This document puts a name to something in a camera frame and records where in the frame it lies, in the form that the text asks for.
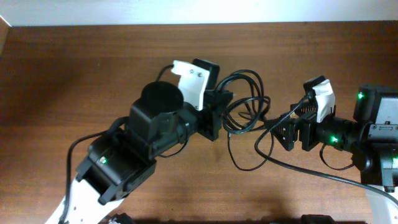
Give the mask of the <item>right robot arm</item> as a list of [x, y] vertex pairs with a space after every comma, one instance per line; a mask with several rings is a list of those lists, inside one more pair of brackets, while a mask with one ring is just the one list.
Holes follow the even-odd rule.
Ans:
[[376, 189], [366, 191], [374, 223], [397, 223], [397, 90], [360, 86], [350, 121], [336, 116], [328, 80], [303, 87], [311, 97], [299, 108], [290, 107], [297, 117], [270, 120], [266, 127], [288, 151], [300, 141], [304, 151], [321, 143], [351, 153], [361, 183]]

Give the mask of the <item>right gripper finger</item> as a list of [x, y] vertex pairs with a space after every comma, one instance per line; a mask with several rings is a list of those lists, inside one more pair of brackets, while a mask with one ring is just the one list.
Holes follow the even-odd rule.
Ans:
[[297, 103], [291, 104], [290, 110], [293, 110], [293, 109], [295, 109], [295, 110], [291, 114], [292, 116], [293, 115], [301, 116], [305, 113], [308, 113], [309, 111], [311, 111], [313, 113], [317, 113], [317, 106], [315, 105], [315, 103], [311, 103], [311, 102], [304, 102], [300, 106], [297, 106]]
[[298, 140], [299, 131], [297, 122], [297, 118], [286, 118], [278, 126], [271, 129], [271, 134], [286, 151], [291, 151]]

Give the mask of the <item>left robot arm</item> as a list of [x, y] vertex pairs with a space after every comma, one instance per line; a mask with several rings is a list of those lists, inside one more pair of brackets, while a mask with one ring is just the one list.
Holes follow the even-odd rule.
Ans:
[[100, 223], [155, 171], [156, 157], [190, 136], [218, 139], [221, 114], [233, 98], [228, 90], [204, 92], [198, 111], [169, 82], [147, 84], [130, 109], [109, 129], [92, 134], [88, 154], [68, 178], [65, 196], [47, 223]]

